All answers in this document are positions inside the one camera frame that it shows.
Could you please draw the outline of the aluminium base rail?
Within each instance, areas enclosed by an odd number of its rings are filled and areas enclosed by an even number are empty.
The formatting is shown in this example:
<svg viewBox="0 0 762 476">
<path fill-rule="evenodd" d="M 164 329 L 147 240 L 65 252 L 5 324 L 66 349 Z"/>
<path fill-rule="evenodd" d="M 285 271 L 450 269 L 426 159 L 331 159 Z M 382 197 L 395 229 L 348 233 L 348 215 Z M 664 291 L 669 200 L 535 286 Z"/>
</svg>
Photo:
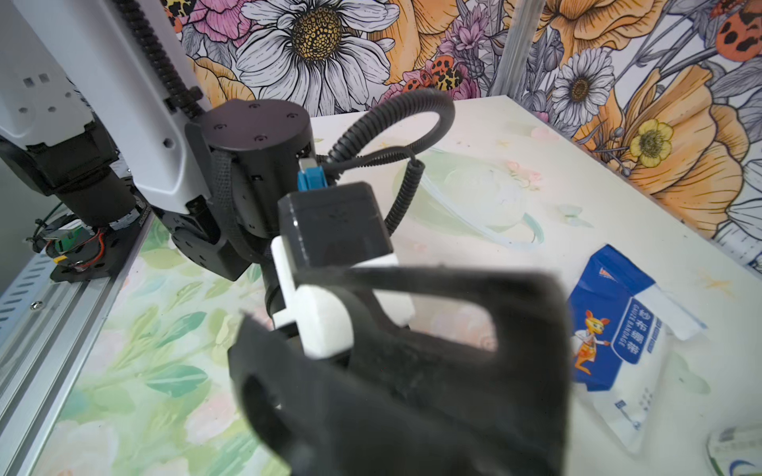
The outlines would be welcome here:
<svg viewBox="0 0 762 476">
<path fill-rule="evenodd" d="M 89 283 L 39 287 L 1 345 L 1 473 L 29 475 L 52 432 L 153 221 L 148 215 L 124 268 Z"/>
</svg>

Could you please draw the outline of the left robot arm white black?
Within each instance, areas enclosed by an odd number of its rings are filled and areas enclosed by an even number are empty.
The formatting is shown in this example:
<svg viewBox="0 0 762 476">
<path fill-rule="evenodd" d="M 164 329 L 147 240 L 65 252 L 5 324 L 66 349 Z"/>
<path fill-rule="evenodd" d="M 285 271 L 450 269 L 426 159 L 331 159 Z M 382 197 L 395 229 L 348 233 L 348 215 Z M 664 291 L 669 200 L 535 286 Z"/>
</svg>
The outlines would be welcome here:
<svg viewBox="0 0 762 476">
<path fill-rule="evenodd" d="M 368 13 L 397 18 L 383 1 L 248 1 L 243 10 L 265 21 L 244 43 L 266 79 L 268 97 L 285 98 L 313 115 L 369 97 L 371 77 L 387 79 L 380 46 L 341 34 L 326 59 L 301 57 L 293 33 L 309 14 L 329 10 L 341 27 Z M 188 145 L 185 121 L 166 107 L 167 93 L 128 42 L 115 10 L 101 1 L 5 1 L 1 5 L 1 134 L 30 151 L 67 144 L 89 123 L 131 168 L 147 200 L 187 210 L 206 190 Z"/>
</svg>

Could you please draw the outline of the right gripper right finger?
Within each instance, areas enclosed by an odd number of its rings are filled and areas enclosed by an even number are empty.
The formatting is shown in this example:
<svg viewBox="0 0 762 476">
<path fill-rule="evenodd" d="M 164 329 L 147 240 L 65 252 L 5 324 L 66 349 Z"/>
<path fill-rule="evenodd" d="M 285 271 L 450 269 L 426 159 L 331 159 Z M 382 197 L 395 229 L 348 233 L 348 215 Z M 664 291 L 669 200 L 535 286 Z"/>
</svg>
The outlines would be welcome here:
<svg viewBox="0 0 762 476">
<path fill-rule="evenodd" d="M 560 475 L 567 443 L 568 310 L 550 277 L 447 268 L 328 267 L 300 286 L 346 306 L 355 376 L 468 439 L 473 475 Z M 373 291 L 409 294 L 398 327 Z"/>
</svg>

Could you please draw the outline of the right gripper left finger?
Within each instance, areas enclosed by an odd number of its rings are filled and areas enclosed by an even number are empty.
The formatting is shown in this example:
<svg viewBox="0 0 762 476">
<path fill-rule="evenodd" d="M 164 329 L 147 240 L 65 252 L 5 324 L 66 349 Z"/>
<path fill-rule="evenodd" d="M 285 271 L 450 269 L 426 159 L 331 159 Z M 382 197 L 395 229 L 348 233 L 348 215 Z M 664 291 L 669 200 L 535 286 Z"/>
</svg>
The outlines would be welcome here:
<svg viewBox="0 0 762 476">
<path fill-rule="evenodd" d="M 228 350 L 236 402 L 294 475 L 473 475 L 468 439 L 244 317 Z"/>
</svg>

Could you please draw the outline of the blue white bandage packet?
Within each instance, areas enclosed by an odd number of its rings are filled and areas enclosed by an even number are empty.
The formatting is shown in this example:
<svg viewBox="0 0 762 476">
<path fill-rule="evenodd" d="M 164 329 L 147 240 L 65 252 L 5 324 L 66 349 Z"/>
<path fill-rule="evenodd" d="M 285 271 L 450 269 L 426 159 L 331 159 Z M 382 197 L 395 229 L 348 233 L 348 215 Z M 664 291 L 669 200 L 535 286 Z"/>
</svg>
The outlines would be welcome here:
<svg viewBox="0 0 762 476">
<path fill-rule="evenodd" d="M 706 327 L 610 245 L 589 258 L 568 304 L 577 392 L 636 453 L 674 342 Z"/>
</svg>

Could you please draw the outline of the white bottle green cap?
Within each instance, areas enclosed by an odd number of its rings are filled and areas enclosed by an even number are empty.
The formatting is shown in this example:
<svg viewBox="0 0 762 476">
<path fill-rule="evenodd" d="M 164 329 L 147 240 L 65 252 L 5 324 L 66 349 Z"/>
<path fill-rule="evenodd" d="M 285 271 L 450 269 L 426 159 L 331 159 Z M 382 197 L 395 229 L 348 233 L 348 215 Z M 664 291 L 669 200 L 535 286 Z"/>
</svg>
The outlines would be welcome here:
<svg viewBox="0 0 762 476">
<path fill-rule="evenodd" d="M 706 442 L 706 455 L 714 475 L 760 475 L 761 424 L 731 426 L 713 432 Z"/>
</svg>

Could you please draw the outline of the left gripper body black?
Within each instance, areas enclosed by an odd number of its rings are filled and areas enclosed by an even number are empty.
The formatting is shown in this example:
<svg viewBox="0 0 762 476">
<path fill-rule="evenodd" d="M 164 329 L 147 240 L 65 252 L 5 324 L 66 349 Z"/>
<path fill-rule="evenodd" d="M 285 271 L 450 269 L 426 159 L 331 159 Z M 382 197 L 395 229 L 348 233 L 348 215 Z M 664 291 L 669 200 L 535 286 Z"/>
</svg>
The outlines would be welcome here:
<svg viewBox="0 0 762 476">
<path fill-rule="evenodd" d="M 274 328 L 286 330 L 296 325 L 305 355 L 311 359 L 335 357 L 353 347 L 351 319 L 347 308 L 332 292 L 313 285 L 297 287 L 292 265 L 282 237 L 276 237 L 271 245 L 275 270 L 283 295 L 285 309 L 273 313 Z M 357 267 L 398 267 L 394 252 L 373 258 Z M 409 294 L 401 292 L 373 291 L 383 311 L 398 327 L 407 326 L 415 314 L 414 303 Z"/>
</svg>

